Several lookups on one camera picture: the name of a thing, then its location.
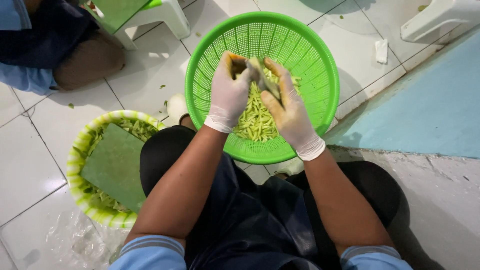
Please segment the light blue sleeve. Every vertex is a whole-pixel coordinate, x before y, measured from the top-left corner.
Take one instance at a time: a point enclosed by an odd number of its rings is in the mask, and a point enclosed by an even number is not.
[[[178,241],[148,235],[127,243],[108,270],[187,270],[184,256],[185,250]]]
[[[27,68],[0,63],[0,82],[41,96],[57,92],[50,89],[50,86],[57,85],[51,69]]]
[[[0,0],[0,30],[31,29],[23,0]]]
[[[385,245],[351,246],[342,254],[340,264],[342,270],[412,270],[394,248]]]

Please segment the brown pants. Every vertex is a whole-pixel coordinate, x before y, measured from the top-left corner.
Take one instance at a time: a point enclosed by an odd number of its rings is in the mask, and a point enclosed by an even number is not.
[[[113,37],[99,31],[75,48],[72,55],[53,70],[58,90],[75,90],[125,66],[125,56]]]

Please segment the plastic stool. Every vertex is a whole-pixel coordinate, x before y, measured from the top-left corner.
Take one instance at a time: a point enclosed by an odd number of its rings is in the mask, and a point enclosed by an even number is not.
[[[190,24],[177,0],[162,0],[160,6],[150,8],[148,4],[128,20],[114,35],[126,50],[138,49],[125,32],[127,28],[163,21],[177,39],[190,36]]]
[[[433,0],[400,28],[400,37],[416,42],[441,26],[453,28],[462,23],[480,23],[480,0]]]

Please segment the gloved hand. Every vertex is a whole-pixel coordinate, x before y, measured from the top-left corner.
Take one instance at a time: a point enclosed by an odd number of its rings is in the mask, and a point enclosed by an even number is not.
[[[290,73],[268,57],[265,57],[264,64],[280,78],[283,107],[268,91],[261,93],[262,101],[272,114],[278,131],[297,151],[300,159],[309,161],[318,157],[325,150],[325,142],[313,129],[305,105],[293,87]]]
[[[225,51],[212,79],[212,98],[205,125],[223,133],[231,133],[247,107],[251,72],[246,58]]]

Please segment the plastic bag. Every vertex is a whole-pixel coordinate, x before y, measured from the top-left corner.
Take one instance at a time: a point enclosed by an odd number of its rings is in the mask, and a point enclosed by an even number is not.
[[[59,215],[47,233],[47,244],[65,268],[106,270],[129,231],[101,225],[76,209]]]

